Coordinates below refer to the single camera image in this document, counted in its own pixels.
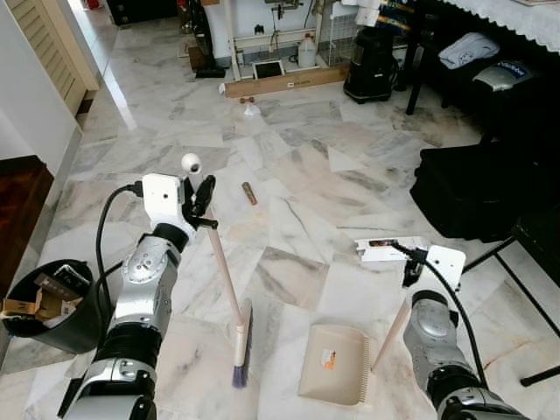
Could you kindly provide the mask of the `white lace tablecloth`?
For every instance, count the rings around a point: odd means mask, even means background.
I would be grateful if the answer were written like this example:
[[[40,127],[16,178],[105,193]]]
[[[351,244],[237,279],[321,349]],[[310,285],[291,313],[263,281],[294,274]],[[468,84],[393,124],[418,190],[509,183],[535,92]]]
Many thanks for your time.
[[[440,0],[548,49],[560,48],[560,0]]]

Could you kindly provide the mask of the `black upright appliance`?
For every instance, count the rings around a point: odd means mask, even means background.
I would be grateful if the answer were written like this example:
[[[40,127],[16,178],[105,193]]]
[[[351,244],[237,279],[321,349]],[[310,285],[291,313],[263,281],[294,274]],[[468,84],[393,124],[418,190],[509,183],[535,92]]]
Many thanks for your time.
[[[213,36],[208,23],[207,12],[201,0],[187,0],[188,11],[191,12],[191,28],[201,61],[195,68],[197,79],[224,79],[225,68],[216,63],[214,57]]]

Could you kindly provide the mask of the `small white-framed tablet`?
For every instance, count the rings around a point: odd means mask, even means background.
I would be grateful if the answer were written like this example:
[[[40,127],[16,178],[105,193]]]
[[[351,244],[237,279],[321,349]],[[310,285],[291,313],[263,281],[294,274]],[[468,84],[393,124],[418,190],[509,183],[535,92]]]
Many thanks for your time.
[[[255,80],[272,79],[285,74],[283,62],[279,59],[255,61],[252,69]]]

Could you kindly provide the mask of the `black vacuum cleaner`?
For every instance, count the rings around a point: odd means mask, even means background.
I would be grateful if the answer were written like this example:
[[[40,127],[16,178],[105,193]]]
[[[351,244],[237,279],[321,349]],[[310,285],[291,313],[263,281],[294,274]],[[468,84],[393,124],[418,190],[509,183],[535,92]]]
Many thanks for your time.
[[[393,56],[395,36],[363,27],[353,40],[353,53],[344,92],[357,104],[384,102],[391,97],[399,69]]]

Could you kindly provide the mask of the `beige long-handled dustpan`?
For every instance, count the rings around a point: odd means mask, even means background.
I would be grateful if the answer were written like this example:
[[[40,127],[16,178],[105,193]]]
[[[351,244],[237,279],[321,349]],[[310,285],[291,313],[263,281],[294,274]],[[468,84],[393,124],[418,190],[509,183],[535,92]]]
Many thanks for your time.
[[[371,408],[376,369],[392,341],[403,333],[409,316],[409,301],[403,300],[388,335],[380,340],[350,325],[312,325],[297,395],[339,407]]]

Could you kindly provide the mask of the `white metal rack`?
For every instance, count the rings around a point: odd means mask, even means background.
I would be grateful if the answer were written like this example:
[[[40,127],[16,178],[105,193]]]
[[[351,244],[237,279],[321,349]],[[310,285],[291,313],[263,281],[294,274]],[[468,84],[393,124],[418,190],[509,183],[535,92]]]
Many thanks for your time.
[[[352,57],[359,32],[357,0],[220,0],[206,8],[216,56],[231,60],[241,79],[255,61],[298,63],[303,39],[315,43],[316,64],[336,67]]]

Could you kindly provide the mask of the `small white floor scrap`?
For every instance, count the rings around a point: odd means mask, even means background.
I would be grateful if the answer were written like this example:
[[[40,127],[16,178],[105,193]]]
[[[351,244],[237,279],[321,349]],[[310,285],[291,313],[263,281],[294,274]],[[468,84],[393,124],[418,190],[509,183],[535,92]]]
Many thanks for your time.
[[[256,98],[254,96],[240,97],[239,100],[239,117],[257,117],[263,114],[261,109],[257,107]]]

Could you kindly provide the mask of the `grey bag with blue print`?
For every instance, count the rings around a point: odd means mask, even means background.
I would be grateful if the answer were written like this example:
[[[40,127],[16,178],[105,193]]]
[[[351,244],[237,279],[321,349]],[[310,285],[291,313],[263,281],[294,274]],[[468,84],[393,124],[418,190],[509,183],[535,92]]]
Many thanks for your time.
[[[504,59],[481,69],[472,77],[472,81],[480,81],[493,92],[501,92],[513,89],[522,81],[534,79],[536,76],[537,71],[524,61]]]

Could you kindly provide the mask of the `large black bag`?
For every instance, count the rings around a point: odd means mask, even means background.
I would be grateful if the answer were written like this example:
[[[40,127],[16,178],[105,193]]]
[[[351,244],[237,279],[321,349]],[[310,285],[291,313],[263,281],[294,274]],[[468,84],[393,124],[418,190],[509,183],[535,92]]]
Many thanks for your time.
[[[424,149],[409,196],[447,239],[493,242],[559,204],[556,153],[507,143]]]

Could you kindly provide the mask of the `black wooden table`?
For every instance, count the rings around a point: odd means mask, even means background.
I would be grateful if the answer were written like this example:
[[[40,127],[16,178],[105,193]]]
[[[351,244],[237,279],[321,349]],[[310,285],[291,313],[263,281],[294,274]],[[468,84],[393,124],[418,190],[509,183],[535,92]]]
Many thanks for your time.
[[[409,17],[409,33],[405,37],[408,41],[407,52],[405,52],[405,64],[407,64],[408,82],[411,84],[409,101],[405,108],[405,115],[412,116],[416,111],[417,99],[419,99],[424,78],[424,33],[431,25],[435,0],[415,0],[415,12]]]

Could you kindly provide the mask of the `folded white cloth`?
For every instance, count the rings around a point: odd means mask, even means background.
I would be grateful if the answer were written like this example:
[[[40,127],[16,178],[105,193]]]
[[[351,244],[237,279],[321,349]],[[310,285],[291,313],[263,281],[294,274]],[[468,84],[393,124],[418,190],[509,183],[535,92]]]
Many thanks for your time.
[[[444,67],[453,71],[473,60],[491,59],[499,51],[500,45],[487,38],[484,33],[468,32],[438,53],[437,58]]]

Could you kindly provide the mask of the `black metal-framed chair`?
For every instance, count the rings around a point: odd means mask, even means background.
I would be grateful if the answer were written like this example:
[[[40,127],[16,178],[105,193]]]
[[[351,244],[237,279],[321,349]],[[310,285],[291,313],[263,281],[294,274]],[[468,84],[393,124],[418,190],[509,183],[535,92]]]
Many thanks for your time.
[[[516,275],[516,273],[509,267],[507,261],[501,257],[501,250],[507,248],[509,244],[517,242],[525,249],[525,252],[532,257],[535,263],[539,264],[541,269],[553,281],[557,280],[557,275],[560,271],[560,236],[559,229],[550,224],[550,217],[545,213],[528,213],[528,215],[521,216],[512,227],[511,234],[507,239],[501,241],[496,247],[489,249],[483,255],[476,257],[475,260],[469,262],[463,268],[463,273],[471,271],[487,259],[496,259],[499,264],[507,272],[508,276],[520,289],[521,294],[535,307],[535,310],[541,316],[541,319],[549,325],[556,336],[560,335],[560,329],[557,328],[556,321],[553,321],[549,313],[545,311],[536,297],[529,292],[529,288],[524,282]]]

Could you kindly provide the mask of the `flat white box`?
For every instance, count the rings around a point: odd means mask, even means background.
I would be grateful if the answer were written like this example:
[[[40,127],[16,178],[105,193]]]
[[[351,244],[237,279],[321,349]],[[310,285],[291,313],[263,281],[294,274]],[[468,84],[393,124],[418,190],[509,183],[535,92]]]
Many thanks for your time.
[[[364,263],[392,263],[407,261],[409,258],[399,249],[393,248],[397,243],[409,249],[427,249],[430,241],[421,236],[376,237],[376,239],[356,240],[356,251]]]

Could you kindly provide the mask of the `dark wooden staircase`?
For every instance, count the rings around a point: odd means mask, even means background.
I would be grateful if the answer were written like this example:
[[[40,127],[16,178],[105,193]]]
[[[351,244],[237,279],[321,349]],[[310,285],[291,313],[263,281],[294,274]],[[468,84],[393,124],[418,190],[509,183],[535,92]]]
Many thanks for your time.
[[[53,183],[39,157],[0,160],[0,299],[9,290]]]

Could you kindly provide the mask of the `beige broom with purple bristles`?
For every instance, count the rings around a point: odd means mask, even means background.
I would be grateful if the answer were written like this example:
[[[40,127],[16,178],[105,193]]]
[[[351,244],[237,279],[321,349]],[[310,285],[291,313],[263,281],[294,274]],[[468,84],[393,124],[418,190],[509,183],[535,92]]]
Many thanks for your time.
[[[196,153],[185,153],[181,158],[181,168],[188,173],[188,178],[192,181],[193,199],[199,200],[199,184],[201,177],[201,159]],[[234,315],[235,341],[234,341],[234,363],[232,385],[236,389],[245,389],[249,384],[249,356],[251,355],[251,343],[253,335],[253,308],[251,300],[243,299],[239,301],[235,293],[235,283],[229,273],[227,256],[221,246],[219,229],[206,229],[209,241],[213,248],[213,256],[219,273],[224,280],[225,295],[231,305]]]

